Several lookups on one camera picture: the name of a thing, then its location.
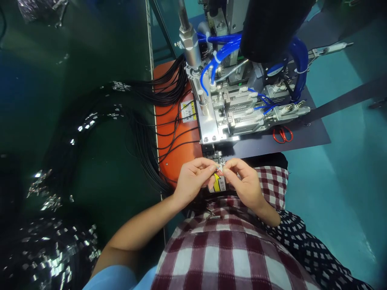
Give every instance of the red scissors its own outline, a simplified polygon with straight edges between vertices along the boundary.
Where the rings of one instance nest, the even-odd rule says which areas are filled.
[[[285,130],[284,128],[290,133],[290,140],[286,138],[286,135],[285,135]],[[276,142],[280,143],[280,144],[283,144],[285,142],[290,142],[293,140],[293,132],[286,126],[282,126],[280,129],[279,129],[279,134],[281,135],[283,141],[280,141],[276,138],[275,136],[275,128],[273,129],[273,138]]]

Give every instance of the cable tie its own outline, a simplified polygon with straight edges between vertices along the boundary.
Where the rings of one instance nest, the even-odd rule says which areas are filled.
[[[210,37],[210,35],[211,35],[211,34],[207,31],[207,32],[206,32],[206,42],[207,42],[207,44],[210,43],[210,42],[208,41],[208,38]]]
[[[307,72],[308,69],[309,69],[309,66],[308,66],[308,67],[306,68],[306,70],[304,70],[303,72],[299,72],[299,71],[297,70],[297,68],[296,68],[296,69],[294,70],[294,72],[297,73],[297,74],[299,74],[299,75],[301,75],[301,74]]]
[[[213,54],[214,54],[214,58],[215,58],[216,62],[220,64],[221,61],[219,61],[219,59],[216,57],[216,50],[214,50],[214,53],[213,53]]]

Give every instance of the checkered shirt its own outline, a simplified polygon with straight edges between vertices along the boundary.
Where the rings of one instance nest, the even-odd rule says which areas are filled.
[[[276,210],[285,209],[285,193],[289,172],[276,166],[263,166],[254,169],[258,173],[265,200]],[[235,190],[232,185],[229,186],[231,190]]]
[[[275,208],[284,205],[287,171],[257,171],[265,199]],[[255,226],[258,219],[237,197],[218,197],[207,204],[207,212],[176,228],[152,289],[319,289],[281,244]]]

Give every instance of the warning label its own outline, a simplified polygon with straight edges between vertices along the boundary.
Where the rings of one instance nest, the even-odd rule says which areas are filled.
[[[181,117],[183,119],[183,123],[191,122],[196,120],[195,112],[195,104],[192,101],[186,101],[180,103],[181,108]]]

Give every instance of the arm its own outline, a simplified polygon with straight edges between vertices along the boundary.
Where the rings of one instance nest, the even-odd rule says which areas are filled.
[[[250,208],[265,224],[277,227],[281,217],[277,211],[267,203],[262,195],[257,172],[244,161],[233,158],[226,162],[223,174],[228,183],[231,183],[243,204]]]
[[[137,252],[193,201],[203,185],[214,186],[215,170],[216,163],[206,158],[185,163],[173,195],[139,213],[118,230],[103,249],[92,277],[112,265],[125,265],[134,270]]]

